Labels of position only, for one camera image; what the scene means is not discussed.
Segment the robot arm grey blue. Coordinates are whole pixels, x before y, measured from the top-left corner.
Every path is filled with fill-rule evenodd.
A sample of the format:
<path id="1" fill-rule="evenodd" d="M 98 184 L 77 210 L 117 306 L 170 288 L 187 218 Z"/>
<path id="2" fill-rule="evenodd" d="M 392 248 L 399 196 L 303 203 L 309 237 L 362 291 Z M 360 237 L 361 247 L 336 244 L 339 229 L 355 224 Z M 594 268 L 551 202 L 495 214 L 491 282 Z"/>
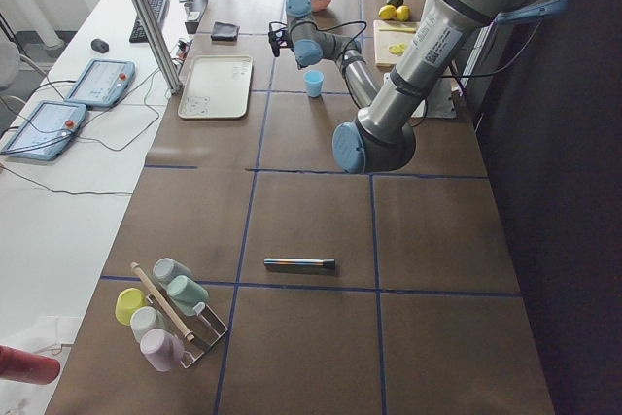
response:
<path id="1" fill-rule="evenodd" d="M 339 68 L 360 109 L 332 136 L 336 163 L 348 173 L 393 171 L 414 155 L 409 123 L 417 107 L 468 37 L 492 22 L 520 24 L 559 15 L 569 0 L 430 0 L 423 17 L 388 79 L 368 74 L 355 40 L 323 32 L 312 16 L 311 0 L 286 0 L 289 47 L 300 67 L 323 59 Z"/>

